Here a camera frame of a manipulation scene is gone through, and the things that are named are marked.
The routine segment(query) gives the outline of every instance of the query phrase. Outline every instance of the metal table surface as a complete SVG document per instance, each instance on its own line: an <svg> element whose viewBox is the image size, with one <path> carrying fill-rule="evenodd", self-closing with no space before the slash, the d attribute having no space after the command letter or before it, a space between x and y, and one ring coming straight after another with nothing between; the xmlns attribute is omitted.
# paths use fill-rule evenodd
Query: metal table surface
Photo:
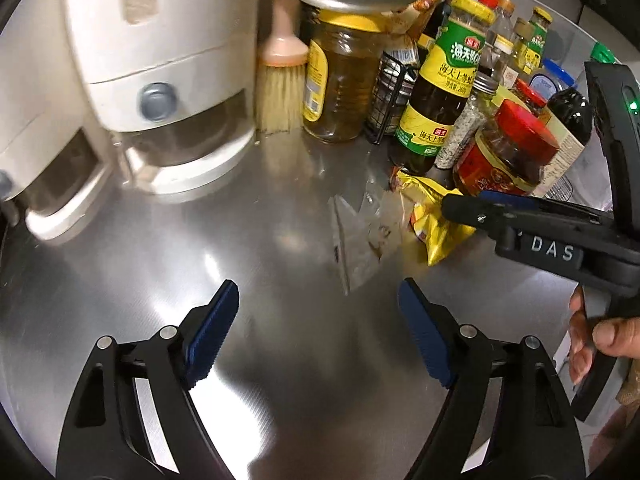
<svg viewBox="0 0 640 480"><path fill-rule="evenodd" d="M425 247L406 237L345 296L327 202L341 194L358 208L367 180L384 182L386 172L385 146L281 134L196 200L167 203L114 185L64 244L38 243L23 224L11 230L0 271L0 400L36 456L54 469L67 404L100 336L148 338L230 278L239 315L192 396L236 478L404 478L446 392L398 312L401 279L413 276L431 301L489 337L533 333L551 354L575 284L498 258L479 234L429 268ZM490 434L497 386L477 445ZM148 385L141 403L156 456L171 465Z"/></svg>

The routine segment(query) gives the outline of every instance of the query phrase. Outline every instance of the blue lid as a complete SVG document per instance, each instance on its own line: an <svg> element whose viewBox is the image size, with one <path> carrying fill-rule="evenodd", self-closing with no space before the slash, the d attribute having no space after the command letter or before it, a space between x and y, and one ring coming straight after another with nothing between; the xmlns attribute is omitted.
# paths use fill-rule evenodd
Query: blue lid
<svg viewBox="0 0 640 480"><path fill-rule="evenodd" d="M545 67L549 72L555 75L560 81L562 81L567 86L573 86L575 81L574 78L568 72L562 70L558 65L556 65L550 59L542 60L542 66Z"/></svg>

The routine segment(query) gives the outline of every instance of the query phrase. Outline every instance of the white rice dispenser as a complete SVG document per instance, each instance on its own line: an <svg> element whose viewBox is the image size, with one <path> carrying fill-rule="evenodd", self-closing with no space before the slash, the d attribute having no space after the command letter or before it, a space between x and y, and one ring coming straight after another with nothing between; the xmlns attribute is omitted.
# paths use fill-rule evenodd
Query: white rice dispenser
<svg viewBox="0 0 640 480"><path fill-rule="evenodd" d="M133 182L156 194L222 176L254 138L257 0L66 0L71 43Z"/></svg>
<svg viewBox="0 0 640 480"><path fill-rule="evenodd" d="M63 0L2 0L0 10L0 199L26 206L28 229L49 240L87 213L113 148L82 90Z"/></svg>

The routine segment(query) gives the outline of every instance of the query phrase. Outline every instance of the red bottle cap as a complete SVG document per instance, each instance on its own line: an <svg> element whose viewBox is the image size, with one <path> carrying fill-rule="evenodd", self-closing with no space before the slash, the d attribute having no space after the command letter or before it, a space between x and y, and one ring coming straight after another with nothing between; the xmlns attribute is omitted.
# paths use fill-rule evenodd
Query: red bottle cap
<svg viewBox="0 0 640 480"><path fill-rule="evenodd" d="M498 6L498 0L478 0L481 4L486 5L491 10Z"/></svg>
<svg viewBox="0 0 640 480"><path fill-rule="evenodd" d="M513 101L506 99L502 102L495 120L500 129L540 166L546 166L558 152L556 138L546 126Z"/></svg>
<svg viewBox="0 0 640 480"><path fill-rule="evenodd" d="M528 84L526 84L522 79L516 79L516 83L514 84L514 86L521 94L526 96L528 99L531 99L531 102L533 102L533 104L535 104L538 108L546 106L546 99L543 98L542 95L536 92Z"/></svg>

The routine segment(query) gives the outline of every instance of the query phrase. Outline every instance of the red label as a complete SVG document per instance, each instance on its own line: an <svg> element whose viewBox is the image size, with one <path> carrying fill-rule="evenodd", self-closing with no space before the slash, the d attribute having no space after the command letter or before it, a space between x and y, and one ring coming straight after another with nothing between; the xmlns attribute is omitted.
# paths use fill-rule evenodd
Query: red label
<svg viewBox="0 0 640 480"><path fill-rule="evenodd" d="M480 42L478 41L478 38L475 38L473 36L467 36L465 38L465 45L470 46L473 50L478 50L480 48Z"/></svg>
<svg viewBox="0 0 640 480"><path fill-rule="evenodd" d="M491 163L484 158L477 144L473 144L466 156L463 156L462 163L458 167L458 177L464 184L467 192L473 196L487 189L510 193L512 195L527 194L516 187L511 175L498 168L494 168Z"/></svg>

